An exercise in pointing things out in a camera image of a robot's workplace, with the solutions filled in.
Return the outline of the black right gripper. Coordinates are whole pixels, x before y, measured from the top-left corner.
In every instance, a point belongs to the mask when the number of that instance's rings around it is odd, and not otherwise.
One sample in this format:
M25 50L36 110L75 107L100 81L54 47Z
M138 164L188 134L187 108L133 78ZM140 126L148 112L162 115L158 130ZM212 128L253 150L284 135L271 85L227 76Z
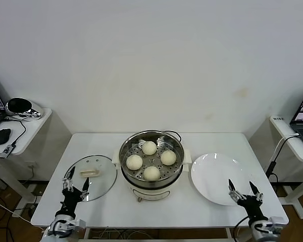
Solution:
M249 219L267 219L260 209L260 206L263 203L263 193L260 193L258 188L251 181L249 181L249 184L254 196L246 195L245 198L243 198L243 194L235 189L235 186L230 179L228 180L228 183L229 196L235 203L238 203L239 206L246 210Z

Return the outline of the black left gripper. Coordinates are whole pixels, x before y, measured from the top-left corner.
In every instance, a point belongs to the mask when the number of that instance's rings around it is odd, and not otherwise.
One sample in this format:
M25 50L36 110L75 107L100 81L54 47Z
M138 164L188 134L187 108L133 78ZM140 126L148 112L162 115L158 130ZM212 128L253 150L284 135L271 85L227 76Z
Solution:
M63 190L64 201L62 202L63 214L74 214L76 206L79 202L82 202L89 195L89 177L86 178L82 190L73 188L72 177L74 175L75 167L69 169L63 178Z

